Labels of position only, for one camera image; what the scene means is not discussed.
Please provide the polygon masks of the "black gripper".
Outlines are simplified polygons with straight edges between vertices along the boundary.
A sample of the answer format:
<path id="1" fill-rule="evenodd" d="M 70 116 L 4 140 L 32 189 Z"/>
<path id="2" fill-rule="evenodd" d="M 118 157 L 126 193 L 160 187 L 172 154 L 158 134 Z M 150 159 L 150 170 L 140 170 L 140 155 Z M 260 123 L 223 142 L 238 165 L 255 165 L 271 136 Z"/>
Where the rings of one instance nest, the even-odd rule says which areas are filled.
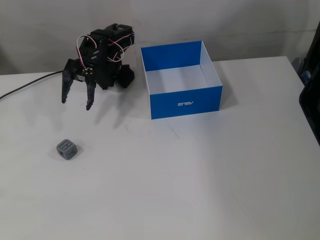
<path id="1" fill-rule="evenodd" d="M 102 41 L 103 36 L 101 34 L 83 34 L 77 38 L 76 51 L 79 58 L 79 66 L 77 59 L 68 59 L 62 71 L 62 103 L 67 101 L 73 81 L 76 80 L 86 83 L 86 110 L 91 109 L 95 99 L 97 83 L 102 83 L 104 80 Z"/>

